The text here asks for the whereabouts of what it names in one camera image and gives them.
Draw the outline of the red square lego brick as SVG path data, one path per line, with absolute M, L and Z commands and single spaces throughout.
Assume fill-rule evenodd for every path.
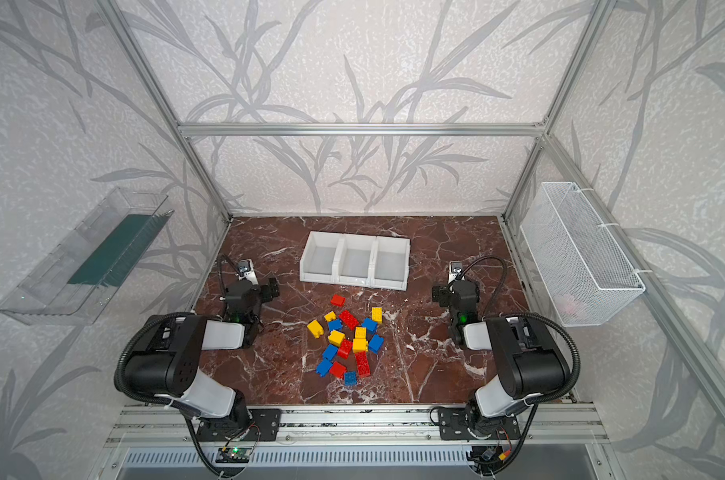
M 334 295 L 334 296 L 332 296 L 332 301 L 330 301 L 330 303 L 333 306 L 336 306 L 338 308 L 342 308 L 342 307 L 344 307 L 344 304 L 346 304 L 346 298 L 344 298 L 344 297 L 342 297 L 340 295 Z

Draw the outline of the red long lego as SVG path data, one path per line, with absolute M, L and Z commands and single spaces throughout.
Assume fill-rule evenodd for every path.
M 356 319 L 356 316 L 352 315 L 348 310 L 340 312 L 338 317 L 342 320 L 342 324 L 350 330 L 354 330 L 360 326 L 360 322 Z

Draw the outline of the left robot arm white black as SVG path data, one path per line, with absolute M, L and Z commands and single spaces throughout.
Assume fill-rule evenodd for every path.
M 120 354 L 114 386 L 132 400 L 180 410 L 187 418 L 250 425 L 244 394 L 200 369 L 202 352 L 252 347 L 262 331 L 262 305 L 280 296 L 278 280 L 246 278 L 224 288 L 224 316 L 152 315 Z

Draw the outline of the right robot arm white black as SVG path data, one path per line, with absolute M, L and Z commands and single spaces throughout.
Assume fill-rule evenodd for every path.
M 496 376 L 469 400 L 470 420 L 514 416 L 558 400 L 574 388 L 580 354 L 557 323 L 533 312 L 482 317 L 477 309 L 478 286 L 471 281 L 436 284 L 431 296 L 448 311 L 448 332 L 457 346 L 493 355 Z

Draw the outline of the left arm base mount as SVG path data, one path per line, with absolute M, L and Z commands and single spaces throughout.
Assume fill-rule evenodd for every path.
M 280 429 L 282 410 L 278 408 L 248 409 L 230 417 L 202 418 L 196 430 L 200 442 L 260 441 L 274 442 Z

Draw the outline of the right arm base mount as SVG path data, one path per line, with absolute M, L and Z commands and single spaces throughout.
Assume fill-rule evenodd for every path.
M 468 405 L 437 406 L 432 408 L 429 418 L 437 426 L 439 437 L 444 441 L 510 441 L 520 438 L 519 423 L 515 417 L 485 417 L 477 408 Z

